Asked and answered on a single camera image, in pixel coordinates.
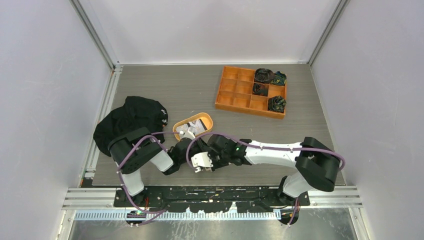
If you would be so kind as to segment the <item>silver credit card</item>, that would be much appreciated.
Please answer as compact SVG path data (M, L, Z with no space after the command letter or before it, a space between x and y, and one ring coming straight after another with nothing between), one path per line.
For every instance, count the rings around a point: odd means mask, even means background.
M200 134L207 130L206 125L201 119L196 119L191 122L191 126L194 128L197 134Z

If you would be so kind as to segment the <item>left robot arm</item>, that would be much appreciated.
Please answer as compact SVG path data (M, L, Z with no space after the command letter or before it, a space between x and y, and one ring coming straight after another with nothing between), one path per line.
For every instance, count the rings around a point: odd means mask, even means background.
M146 127L119 136L108 144L129 203L138 207L146 200L140 168L152 163L164 175L177 172L186 162L186 150L196 132L192 126L179 131L180 140L170 149L161 144L157 133L151 133Z

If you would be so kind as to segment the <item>yellow oval tray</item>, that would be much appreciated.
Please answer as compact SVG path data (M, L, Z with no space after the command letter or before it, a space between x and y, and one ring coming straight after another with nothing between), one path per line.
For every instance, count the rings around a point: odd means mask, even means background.
M200 112L189 118L177 122L172 131L177 140L180 140L185 132L189 131L198 136L203 133L210 132L213 128L214 122L208 113Z

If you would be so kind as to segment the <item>orange credit card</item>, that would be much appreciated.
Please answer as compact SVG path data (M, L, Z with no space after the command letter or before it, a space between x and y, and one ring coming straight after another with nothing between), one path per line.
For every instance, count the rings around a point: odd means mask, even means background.
M185 132L187 132L188 131L188 129L190 128L190 125L188 124L188 123L185 123L185 124L182 124L182 125L179 125L179 126L177 126L176 128L175 128L175 131L176 132L183 132L183 133L185 133Z

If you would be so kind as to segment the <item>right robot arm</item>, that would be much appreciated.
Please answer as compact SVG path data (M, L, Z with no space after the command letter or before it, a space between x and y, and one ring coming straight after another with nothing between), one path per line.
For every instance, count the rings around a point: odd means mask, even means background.
M309 190L332 192L337 175L345 166L342 156L313 137L305 137L302 142L275 144L214 134L207 145L214 170L229 164L266 164L295 169L294 174L281 179L277 190L279 202L286 206Z

